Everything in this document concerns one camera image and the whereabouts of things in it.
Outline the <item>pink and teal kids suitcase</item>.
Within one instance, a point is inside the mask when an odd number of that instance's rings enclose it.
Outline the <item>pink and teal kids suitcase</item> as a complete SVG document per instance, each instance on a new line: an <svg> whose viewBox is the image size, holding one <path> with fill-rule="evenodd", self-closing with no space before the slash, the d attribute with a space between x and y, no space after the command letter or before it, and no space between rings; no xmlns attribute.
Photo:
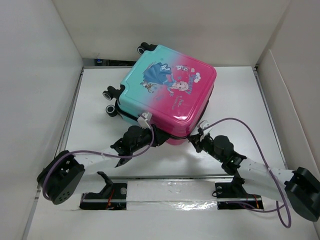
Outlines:
<svg viewBox="0 0 320 240"><path fill-rule="evenodd" d="M169 47L142 42L133 65L119 88L108 86L102 95L115 99L109 116L119 114L132 125L142 113L169 135L167 143L182 144L201 120L214 89L216 69Z"/></svg>

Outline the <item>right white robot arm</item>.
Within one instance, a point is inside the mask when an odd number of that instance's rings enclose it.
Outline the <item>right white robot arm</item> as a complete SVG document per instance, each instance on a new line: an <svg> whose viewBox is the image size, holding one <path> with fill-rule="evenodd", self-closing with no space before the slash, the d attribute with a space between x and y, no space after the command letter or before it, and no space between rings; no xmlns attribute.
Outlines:
<svg viewBox="0 0 320 240"><path fill-rule="evenodd" d="M260 195L287 204L310 222L319 220L320 182L308 169L267 167L236 152L224 135L212 138L196 134L189 136L188 140L197 153L207 153L220 162L225 173L233 176L231 191L235 196Z"/></svg>

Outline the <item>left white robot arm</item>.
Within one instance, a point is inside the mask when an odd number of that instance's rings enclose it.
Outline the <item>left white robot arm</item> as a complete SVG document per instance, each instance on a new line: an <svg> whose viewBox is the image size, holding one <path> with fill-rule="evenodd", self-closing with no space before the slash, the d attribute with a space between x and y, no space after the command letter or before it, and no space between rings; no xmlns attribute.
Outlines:
<svg viewBox="0 0 320 240"><path fill-rule="evenodd" d="M43 197L60 205L75 193L85 174L94 174L104 168L117 168L132 158L141 156L151 147L159 147L170 135L156 127L130 126L123 136L103 151L64 150L38 175L37 182Z"/></svg>

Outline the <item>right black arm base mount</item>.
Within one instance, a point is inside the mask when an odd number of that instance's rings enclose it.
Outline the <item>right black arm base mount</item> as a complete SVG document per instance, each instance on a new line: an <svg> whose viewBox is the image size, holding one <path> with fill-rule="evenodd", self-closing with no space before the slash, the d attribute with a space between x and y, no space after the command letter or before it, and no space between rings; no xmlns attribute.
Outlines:
<svg viewBox="0 0 320 240"><path fill-rule="evenodd" d="M260 195L249 194L243 188L244 180L234 176L230 182L216 182L212 196L218 210L264 210Z"/></svg>

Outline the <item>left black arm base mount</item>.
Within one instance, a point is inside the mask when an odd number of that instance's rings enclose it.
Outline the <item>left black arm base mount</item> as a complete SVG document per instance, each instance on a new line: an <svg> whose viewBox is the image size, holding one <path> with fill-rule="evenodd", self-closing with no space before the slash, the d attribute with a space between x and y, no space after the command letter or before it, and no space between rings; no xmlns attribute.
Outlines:
<svg viewBox="0 0 320 240"><path fill-rule="evenodd" d="M113 182L103 171L98 171L97 174L103 178L104 187L100 192L83 193L79 208L87 211L126 210L128 184L126 182Z"/></svg>

